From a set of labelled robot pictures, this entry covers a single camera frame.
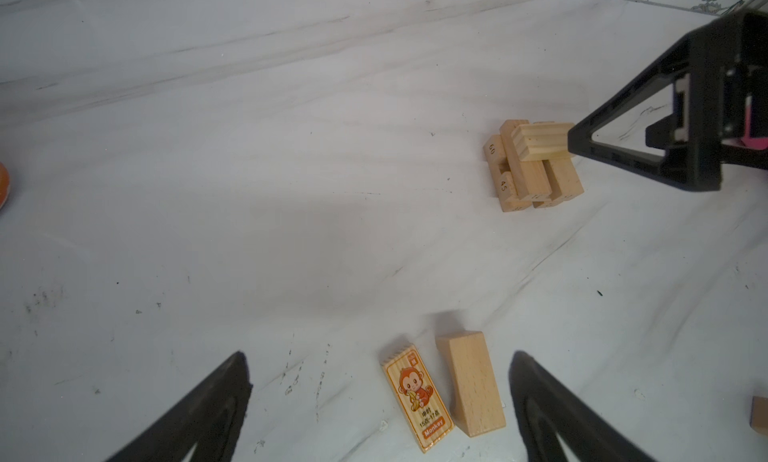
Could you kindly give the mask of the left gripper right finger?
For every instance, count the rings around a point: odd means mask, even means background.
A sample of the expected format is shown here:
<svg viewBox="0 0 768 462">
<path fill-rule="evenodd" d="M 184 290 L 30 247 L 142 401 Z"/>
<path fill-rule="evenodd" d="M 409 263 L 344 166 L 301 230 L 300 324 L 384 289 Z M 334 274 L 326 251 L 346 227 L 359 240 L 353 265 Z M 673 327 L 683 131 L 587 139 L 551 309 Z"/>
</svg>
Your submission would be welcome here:
<svg viewBox="0 0 768 462">
<path fill-rule="evenodd" d="M 518 429 L 530 461 L 650 461 L 652 458 L 606 423 L 524 351 L 508 372 Z"/>
</svg>

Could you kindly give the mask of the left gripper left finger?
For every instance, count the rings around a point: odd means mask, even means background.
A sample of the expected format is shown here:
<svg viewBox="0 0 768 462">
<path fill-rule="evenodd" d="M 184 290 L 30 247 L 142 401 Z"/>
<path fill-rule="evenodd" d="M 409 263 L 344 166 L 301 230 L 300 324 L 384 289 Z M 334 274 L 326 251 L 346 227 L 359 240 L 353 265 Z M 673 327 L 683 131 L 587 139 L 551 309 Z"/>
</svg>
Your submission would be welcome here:
<svg viewBox="0 0 768 462">
<path fill-rule="evenodd" d="M 246 416 L 252 384 L 237 351 L 112 461 L 230 461 Z"/>
</svg>

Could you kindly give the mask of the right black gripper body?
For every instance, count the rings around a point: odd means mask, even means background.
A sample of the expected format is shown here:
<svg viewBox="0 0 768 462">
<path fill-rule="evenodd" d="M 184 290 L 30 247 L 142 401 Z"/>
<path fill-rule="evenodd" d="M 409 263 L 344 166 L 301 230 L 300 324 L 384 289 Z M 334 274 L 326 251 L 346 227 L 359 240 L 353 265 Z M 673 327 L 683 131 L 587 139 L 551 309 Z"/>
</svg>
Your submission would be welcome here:
<svg viewBox="0 0 768 462">
<path fill-rule="evenodd" d="M 715 191 L 724 164 L 767 168 L 765 148 L 736 143 L 767 136 L 767 16 L 734 12 L 690 32 L 687 42 L 686 188 Z"/>
</svg>

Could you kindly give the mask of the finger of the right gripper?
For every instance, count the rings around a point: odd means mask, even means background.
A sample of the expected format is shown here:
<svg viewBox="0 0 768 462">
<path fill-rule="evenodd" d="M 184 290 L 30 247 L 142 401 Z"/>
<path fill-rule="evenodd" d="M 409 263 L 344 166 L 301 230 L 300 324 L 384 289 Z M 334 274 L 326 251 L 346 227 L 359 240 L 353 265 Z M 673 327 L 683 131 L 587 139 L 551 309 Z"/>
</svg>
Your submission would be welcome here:
<svg viewBox="0 0 768 462">
<path fill-rule="evenodd" d="M 689 167 L 690 41 L 682 38 L 568 132 L 568 149 L 637 175 L 696 188 Z"/>
</svg>

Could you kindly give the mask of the wood block of trio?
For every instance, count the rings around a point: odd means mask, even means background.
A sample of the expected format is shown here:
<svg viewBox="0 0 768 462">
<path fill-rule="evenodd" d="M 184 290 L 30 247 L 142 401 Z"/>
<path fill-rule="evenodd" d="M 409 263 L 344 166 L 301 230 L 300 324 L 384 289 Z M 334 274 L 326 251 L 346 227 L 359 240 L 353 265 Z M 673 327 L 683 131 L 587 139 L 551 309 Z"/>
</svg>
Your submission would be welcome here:
<svg viewBox="0 0 768 462">
<path fill-rule="evenodd" d="M 507 154 L 500 134 L 492 135 L 484 145 L 484 153 L 492 173 L 510 172 Z"/>
<path fill-rule="evenodd" d="M 509 171 L 492 174 L 497 197 L 503 212 L 526 210 L 532 206 L 531 201 L 518 197 L 516 186 Z"/>
</svg>

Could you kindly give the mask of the ridged wood block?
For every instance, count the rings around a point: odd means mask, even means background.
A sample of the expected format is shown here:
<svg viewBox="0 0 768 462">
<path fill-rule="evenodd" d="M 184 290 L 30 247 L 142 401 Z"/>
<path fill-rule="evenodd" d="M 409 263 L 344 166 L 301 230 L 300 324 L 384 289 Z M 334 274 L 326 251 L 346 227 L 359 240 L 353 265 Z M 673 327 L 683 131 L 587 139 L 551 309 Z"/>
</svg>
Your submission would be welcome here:
<svg viewBox="0 0 768 462">
<path fill-rule="evenodd" d="M 511 140 L 521 161 L 543 161 L 570 158 L 568 132 L 571 122 L 535 122 L 520 124 Z"/>
</svg>

